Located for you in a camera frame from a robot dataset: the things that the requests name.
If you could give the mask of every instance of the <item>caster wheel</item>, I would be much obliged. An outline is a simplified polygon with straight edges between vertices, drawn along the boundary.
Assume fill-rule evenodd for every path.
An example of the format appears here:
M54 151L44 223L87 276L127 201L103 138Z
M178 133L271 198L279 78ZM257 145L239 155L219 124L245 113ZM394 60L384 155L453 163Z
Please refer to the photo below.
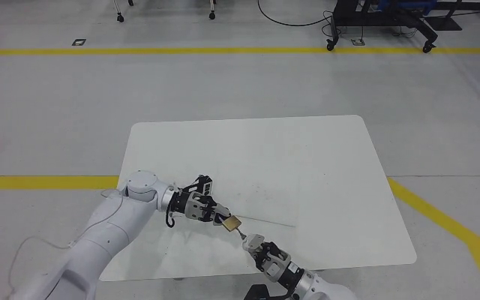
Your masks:
M425 43L425 45L423 46L423 53L429 53L434 47L435 46L432 43Z

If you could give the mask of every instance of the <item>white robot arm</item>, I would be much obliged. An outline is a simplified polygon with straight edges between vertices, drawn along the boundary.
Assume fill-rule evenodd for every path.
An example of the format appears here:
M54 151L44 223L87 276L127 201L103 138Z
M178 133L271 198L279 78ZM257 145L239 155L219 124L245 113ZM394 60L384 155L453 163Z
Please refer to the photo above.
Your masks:
M251 234L242 238L242 247L253 257L256 268L287 290L285 295L270 296L265 284L255 284L244 300L357 300L345 286L328 283L318 274L298 267L287 252L273 241L264 242L262 235Z
M10 299L94 300L102 271L139 235L155 210L165 212L166 225L170 228L175 225L170 215L178 212L190 219L223 225L229 231L238 230L244 249L253 257L256 267L289 291L285 296L269 297L267 290L267 297L258 298L265 291L262 285L254 285L245 299L356 299L346 287L326 283L318 275L297 267L290 262L289 254L273 242L264 243L261 235L243 235L239 231L241 222L228 208L212 199L211 190L212 180L208 176L201 175L194 184L178 189L158 180L151 172L135 172L118 193L111 193L97 207L83 233L54 267L38 274Z

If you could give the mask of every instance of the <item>white table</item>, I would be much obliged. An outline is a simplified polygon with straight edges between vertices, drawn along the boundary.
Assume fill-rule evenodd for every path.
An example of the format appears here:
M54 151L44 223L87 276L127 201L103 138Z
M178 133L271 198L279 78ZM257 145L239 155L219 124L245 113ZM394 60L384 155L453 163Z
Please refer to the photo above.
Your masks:
M119 181L151 170L165 182L214 180L213 197L308 269L414 263L416 252L363 120L356 115L139 123ZM239 236L154 214L102 281L257 272Z

